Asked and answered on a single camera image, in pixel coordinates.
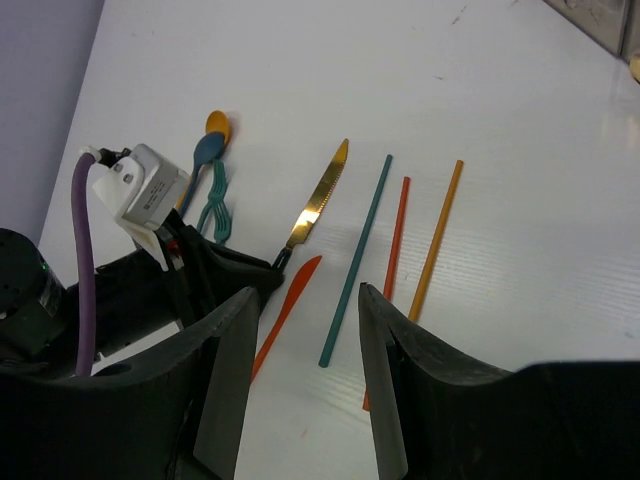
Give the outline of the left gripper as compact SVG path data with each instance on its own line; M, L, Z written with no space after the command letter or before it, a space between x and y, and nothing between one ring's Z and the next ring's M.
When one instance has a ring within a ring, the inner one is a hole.
M178 269L162 270L142 249L97 268L98 350L121 350L172 322L188 327L246 287L264 308L284 282L267 261L216 245L191 226L172 232Z

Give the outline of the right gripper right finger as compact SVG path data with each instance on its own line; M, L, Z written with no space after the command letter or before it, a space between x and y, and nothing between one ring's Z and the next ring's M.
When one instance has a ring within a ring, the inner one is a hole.
M412 323L370 283L359 287L358 314L379 477L455 477L478 396L510 371Z

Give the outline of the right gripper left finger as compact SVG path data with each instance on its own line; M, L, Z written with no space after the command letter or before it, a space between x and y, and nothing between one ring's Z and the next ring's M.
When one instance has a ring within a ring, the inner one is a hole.
M256 349L245 288L181 332L101 369L92 479L231 479Z

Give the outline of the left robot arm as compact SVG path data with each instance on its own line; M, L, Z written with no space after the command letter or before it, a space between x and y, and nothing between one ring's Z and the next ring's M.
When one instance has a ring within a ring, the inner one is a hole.
M98 267L96 340L109 356L160 328L188 327L245 287L266 305L281 269L216 245L177 217L161 230L168 270L143 249ZM71 373L78 349L79 288L65 287L24 235L1 231L1 362L43 376Z

